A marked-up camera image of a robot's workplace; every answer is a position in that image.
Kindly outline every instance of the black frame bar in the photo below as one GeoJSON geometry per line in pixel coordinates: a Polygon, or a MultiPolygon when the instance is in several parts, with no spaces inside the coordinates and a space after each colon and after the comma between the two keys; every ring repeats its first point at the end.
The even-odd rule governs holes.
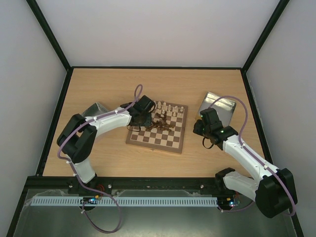
{"type": "MultiPolygon", "coordinates": [[[[196,70],[240,70],[241,76],[243,79],[243,83],[246,89],[247,97],[250,103],[250,107],[252,110],[252,114],[254,117],[255,125],[258,131],[259,139],[261,142],[261,146],[263,149],[263,153],[265,156],[265,159],[269,162],[272,163],[271,159],[271,154],[269,151],[269,147],[262,129],[262,124],[259,118],[259,114],[256,108],[256,104],[252,95],[252,91],[249,85],[249,81],[247,78],[247,71],[249,70],[251,64],[255,60],[256,56],[258,55],[260,49],[262,48],[264,42],[268,38],[270,32],[272,31],[273,27],[275,26],[276,22],[278,21],[279,17],[283,13],[285,7],[287,6],[289,0],[280,0],[277,7],[275,8],[272,16],[270,17],[268,23],[266,24],[263,32],[261,33],[258,41],[256,42],[254,48],[252,49],[248,59],[246,60],[243,68],[229,68],[229,67],[130,67],[130,66],[112,66],[112,67],[90,67],[90,66],[77,66],[77,67],[71,67],[65,54],[63,53],[57,39],[55,38],[48,22],[46,21],[40,7],[38,6],[36,0],[26,0],[26,2],[29,4],[32,12],[34,13],[35,17],[37,18],[40,26],[42,27],[43,31],[45,32],[48,40],[50,41],[52,47],[54,48],[56,54],[58,55],[60,61],[62,62],[64,68],[67,71],[67,75],[62,87],[62,91],[60,94],[60,97],[58,99],[58,103],[56,106],[56,110],[52,119],[51,126],[49,128],[49,132],[47,135],[47,139],[44,145],[44,149],[42,152],[42,155],[40,157],[39,165],[37,168],[36,176],[30,176],[28,177],[23,192],[21,194],[21,197],[19,199],[16,211],[14,213],[13,219],[11,221],[11,225],[7,234],[7,237],[11,237],[14,235],[14,231],[16,228],[16,225],[18,223],[18,219],[21,213],[21,210],[24,205],[24,201],[27,195],[27,191],[29,189],[67,189],[69,186],[69,180],[71,179],[70,177],[41,177],[45,168],[45,164],[47,161],[47,156],[53,141],[54,133],[57,127],[57,123],[60,117],[60,113],[64,104],[64,100],[67,94],[68,86],[71,80],[71,76],[73,73],[74,68],[112,68],[112,69],[196,69],[196,70]]],[[[110,181],[114,186],[113,188],[128,188],[128,187],[133,187],[135,188],[136,186],[142,187],[145,185],[144,182],[149,181],[153,182],[155,184],[160,183],[163,185],[183,185],[183,187],[191,185],[190,188],[193,189],[200,189],[199,185],[200,184],[205,184],[209,182],[209,186],[212,187],[212,180],[214,178],[106,178],[106,177],[101,177],[101,179],[106,179],[110,181]]],[[[297,215],[295,214],[292,217],[293,225],[296,231],[296,234],[298,237],[302,237],[303,232],[298,220],[297,215]]]]}

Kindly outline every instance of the gray wall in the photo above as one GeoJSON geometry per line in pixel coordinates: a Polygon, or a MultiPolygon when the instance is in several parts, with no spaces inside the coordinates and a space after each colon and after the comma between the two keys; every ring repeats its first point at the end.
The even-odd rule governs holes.
{"type": "Polygon", "coordinates": [[[279,0],[38,0],[73,66],[241,67],[279,0]]]}
{"type": "Polygon", "coordinates": [[[248,71],[273,161],[294,174],[304,234],[315,236],[316,2],[292,0],[248,71]]]}
{"type": "Polygon", "coordinates": [[[0,1],[0,237],[35,175],[65,70],[25,0],[0,1]]]}

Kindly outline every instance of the wooden tabletop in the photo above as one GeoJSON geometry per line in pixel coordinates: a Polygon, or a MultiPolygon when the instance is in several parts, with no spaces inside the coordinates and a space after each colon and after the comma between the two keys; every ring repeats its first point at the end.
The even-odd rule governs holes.
{"type": "MultiPolygon", "coordinates": [[[[140,83],[144,86],[143,95],[152,100],[189,106],[183,152],[179,155],[127,145],[128,130],[117,128],[101,136],[92,149],[91,164],[98,176],[214,177],[227,167],[248,175],[236,160],[218,147],[204,148],[202,137],[193,133],[196,114],[208,91],[236,96],[247,105],[249,120],[243,139],[263,156],[239,70],[74,69],[43,175],[72,175],[69,165],[56,155],[56,139],[72,115],[81,114],[95,102],[110,110],[131,102],[134,89],[140,83]]],[[[244,118],[243,107],[237,103],[230,125],[239,131],[244,118]]]]}

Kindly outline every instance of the chessboard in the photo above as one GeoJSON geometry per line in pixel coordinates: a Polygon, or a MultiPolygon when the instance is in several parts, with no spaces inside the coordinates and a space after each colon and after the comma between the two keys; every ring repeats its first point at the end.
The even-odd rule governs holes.
{"type": "Polygon", "coordinates": [[[156,108],[152,111],[152,122],[163,120],[160,116],[166,116],[166,123],[170,125],[171,131],[159,128],[146,131],[146,127],[140,127],[139,130],[139,127],[131,126],[126,143],[154,150],[182,153],[188,106],[164,101],[154,102],[156,108]]]}

